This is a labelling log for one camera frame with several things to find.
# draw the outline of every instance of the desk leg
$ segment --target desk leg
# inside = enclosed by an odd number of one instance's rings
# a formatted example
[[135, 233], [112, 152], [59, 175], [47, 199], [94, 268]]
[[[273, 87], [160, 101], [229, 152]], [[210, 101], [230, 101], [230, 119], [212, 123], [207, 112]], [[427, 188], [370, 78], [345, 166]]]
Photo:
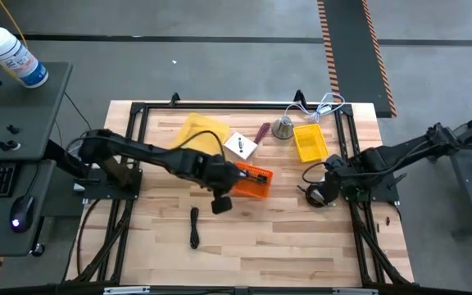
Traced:
[[36, 230], [36, 235], [34, 236], [34, 241], [32, 242], [32, 249], [30, 249], [30, 254], [35, 257], [42, 256], [45, 252], [45, 245], [38, 243], [39, 235], [41, 234], [41, 229], [43, 228], [43, 222], [45, 221], [45, 217], [39, 217], [38, 222], [38, 229]]

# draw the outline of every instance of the gray floor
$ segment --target gray floor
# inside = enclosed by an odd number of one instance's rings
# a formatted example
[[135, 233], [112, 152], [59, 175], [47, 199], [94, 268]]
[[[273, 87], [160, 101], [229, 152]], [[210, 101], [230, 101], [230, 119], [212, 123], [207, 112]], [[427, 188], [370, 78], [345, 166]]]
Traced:
[[[381, 39], [472, 39], [472, 0], [368, 3]], [[8, 6], [28, 33], [320, 36], [315, 0], [21, 0]], [[1, 10], [0, 25], [11, 28]], [[30, 42], [30, 47], [44, 61], [74, 63], [67, 92], [93, 127], [102, 125], [111, 99], [162, 99], [178, 91], [184, 99], [287, 101], [300, 88], [318, 100], [329, 91], [322, 45]], [[472, 48], [386, 47], [382, 53], [398, 110], [398, 118], [379, 120], [385, 144], [421, 135], [438, 121], [454, 128], [472, 117]], [[58, 121], [64, 143], [84, 129], [67, 102]], [[52, 138], [58, 140], [56, 131]], [[405, 172], [398, 189], [416, 282], [472, 290], [472, 239], [450, 235], [472, 216], [450, 162], [421, 161]], [[59, 281], [76, 226], [77, 220], [51, 220], [42, 237], [53, 241], [50, 253], [41, 260], [7, 260], [0, 288]]]

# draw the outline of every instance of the orange container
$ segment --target orange container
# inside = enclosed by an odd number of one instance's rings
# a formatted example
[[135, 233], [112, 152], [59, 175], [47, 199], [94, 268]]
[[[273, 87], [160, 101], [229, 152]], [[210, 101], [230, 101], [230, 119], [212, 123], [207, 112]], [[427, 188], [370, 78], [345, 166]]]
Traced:
[[272, 181], [272, 171], [265, 170], [260, 167], [251, 166], [245, 163], [237, 162], [236, 166], [240, 170], [247, 170], [249, 176], [258, 177], [263, 175], [267, 178], [266, 184], [259, 184], [249, 179], [240, 179], [234, 186], [231, 193], [241, 193], [250, 197], [266, 198], [269, 197], [270, 182]]

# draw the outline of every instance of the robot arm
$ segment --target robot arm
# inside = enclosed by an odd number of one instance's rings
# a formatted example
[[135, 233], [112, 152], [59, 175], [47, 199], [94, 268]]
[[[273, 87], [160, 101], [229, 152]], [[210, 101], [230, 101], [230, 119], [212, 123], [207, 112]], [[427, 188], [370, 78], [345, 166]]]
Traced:
[[84, 163], [98, 164], [107, 177], [120, 188], [134, 182], [134, 170], [118, 163], [114, 156], [124, 156], [165, 168], [170, 174], [186, 179], [211, 190], [215, 200], [215, 214], [230, 210], [231, 201], [223, 197], [241, 177], [239, 168], [221, 155], [208, 155], [190, 148], [164, 149], [151, 144], [137, 143], [108, 129], [89, 131], [79, 149]]
[[350, 201], [371, 201], [362, 198], [369, 197], [372, 188], [383, 183], [386, 189], [391, 189], [403, 179], [398, 177], [387, 184], [384, 182], [386, 176], [425, 157], [436, 159], [451, 155], [460, 149], [461, 144], [449, 128], [437, 123], [425, 135], [393, 147], [368, 148], [346, 160], [332, 155], [324, 163], [327, 170], [325, 181], [314, 188], [323, 197], [324, 205], [334, 201], [340, 193]]

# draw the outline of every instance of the white bottle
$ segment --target white bottle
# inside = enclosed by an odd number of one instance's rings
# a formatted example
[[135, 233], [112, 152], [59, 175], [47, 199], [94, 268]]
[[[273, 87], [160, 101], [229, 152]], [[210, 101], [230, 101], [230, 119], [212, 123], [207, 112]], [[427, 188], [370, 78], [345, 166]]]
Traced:
[[36, 88], [48, 79], [48, 71], [20, 40], [0, 28], [0, 65], [26, 88]]

